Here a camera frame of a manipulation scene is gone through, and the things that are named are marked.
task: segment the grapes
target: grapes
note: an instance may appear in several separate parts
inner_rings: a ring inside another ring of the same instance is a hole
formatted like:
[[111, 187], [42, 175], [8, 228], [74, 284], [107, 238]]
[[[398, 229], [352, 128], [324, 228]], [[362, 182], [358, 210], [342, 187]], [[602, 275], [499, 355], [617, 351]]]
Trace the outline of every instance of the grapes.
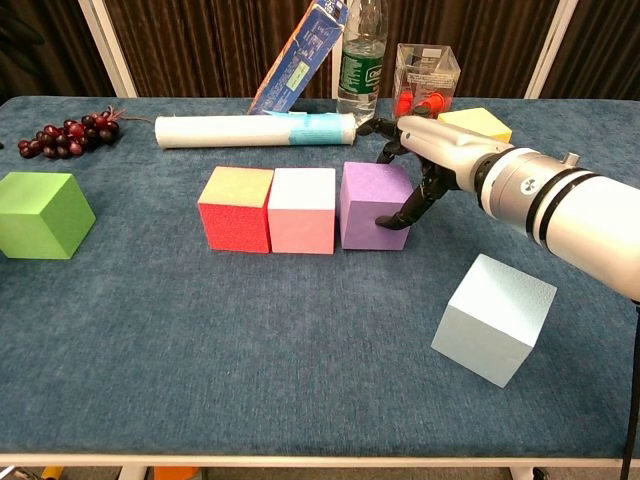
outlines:
[[113, 143], [113, 141], [116, 139], [113, 136], [113, 133], [111, 133], [111, 131], [107, 130], [106, 128], [103, 128], [102, 130], [100, 130], [100, 138], [106, 144]]
[[84, 115], [80, 121], [67, 118], [61, 127], [45, 125], [32, 140], [20, 140], [18, 150], [24, 158], [40, 153], [52, 160], [80, 156], [99, 145], [115, 142], [120, 132], [116, 120], [121, 115], [122, 111], [118, 112], [110, 105], [101, 113]]
[[107, 123], [109, 123], [109, 121], [107, 120], [107, 117], [98, 117], [95, 120], [96, 122], [96, 128], [97, 129], [103, 129], [103, 128], [107, 128]]
[[58, 147], [56, 151], [60, 158], [69, 158], [71, 156], [71, 152], [69, 151], [68, 148], [65, 148], [65, 147]]
[[42, 151], [42, 143], [39, 140], [32, 140], [29, 142], [29, 150], [34, 154], [38, 154]]
[[69, 145], [69, 151], [72, 155], [82, 155], [82, 147], [76, 142], [71, 142], [71, 145]]
[[20, 155], [22, 155], [24, 158], [32, 158], [35, 154], [29, 147], [24, 147], [20, 149]]
[[107, 122], [107, 128], [113, 132], [114, 135], [117, 135], [120, 131], [120, 125], [117, 122]]
[[84, 131], [84, 135], [89, 139], [96, 139], [98, 138], [100, 135], [98, 134], [98, 131], [95, 128], [87, 128]]
[[56, 147], [44, 147], [42, 149], [42, 153], [47, 158], [51, 158], [51, 159], [58, 158], [58, 152], [56, 150]]
[[57, 129], [56, 127], [54, 127], [53, 125], [47, 125], [46, 127], [44, 127], [44, 133], [51, 135], [52, 137], [57, 137], [58, 135], [60, 135], [62, 132]]
[[56, 145], [59, 147], [68, 147], [69, 139], [65, 135], [58, 135], [56, 137]]
[[80, 123], [74, 123], [69, 127], [69, 133], [76, 138], [80, 138], [84, 135], [84, 126]]
[[42, 135], [40, 141], [48, 147], [53, 147], [56, 143], [56, 140], [51, 135], [47, 135], [46, 133]]

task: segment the pink cube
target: pink cube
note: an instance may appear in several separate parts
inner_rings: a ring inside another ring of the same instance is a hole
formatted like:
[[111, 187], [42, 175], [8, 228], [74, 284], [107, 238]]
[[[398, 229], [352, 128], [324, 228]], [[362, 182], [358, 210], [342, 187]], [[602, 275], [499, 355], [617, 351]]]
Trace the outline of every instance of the pink cube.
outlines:
[[268, 207], [274, 253], [333, 253], [335, 184], [333, 168], [276, 168]]

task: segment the green cube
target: green cube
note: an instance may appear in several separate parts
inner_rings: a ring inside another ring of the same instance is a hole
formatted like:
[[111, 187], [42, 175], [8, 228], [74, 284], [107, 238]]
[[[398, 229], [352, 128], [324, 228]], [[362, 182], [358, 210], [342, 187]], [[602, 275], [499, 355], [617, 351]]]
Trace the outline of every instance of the green cube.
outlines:
[[70, 173], [11, 172], [0, 181], [0, 250], [69, 259], [96, 217]]

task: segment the light blue cube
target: light blue cube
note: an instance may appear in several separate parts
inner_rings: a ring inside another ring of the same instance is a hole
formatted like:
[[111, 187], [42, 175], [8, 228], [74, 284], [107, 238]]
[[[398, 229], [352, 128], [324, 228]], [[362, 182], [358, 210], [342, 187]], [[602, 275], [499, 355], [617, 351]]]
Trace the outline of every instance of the light blue cube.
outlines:
[[431, 347], [504, 387], [533, 350], [556, 290], [479, 255], [449, 300]]

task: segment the rolled paper towel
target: rolled paper towel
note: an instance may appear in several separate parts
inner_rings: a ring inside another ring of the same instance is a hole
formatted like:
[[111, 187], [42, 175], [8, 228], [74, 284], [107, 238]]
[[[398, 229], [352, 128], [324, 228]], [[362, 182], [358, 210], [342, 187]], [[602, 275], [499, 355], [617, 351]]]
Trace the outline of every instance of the rolled paper towel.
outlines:
[[337, 113], [158, 117], [162, 148], [352, 145], [356, 121]]

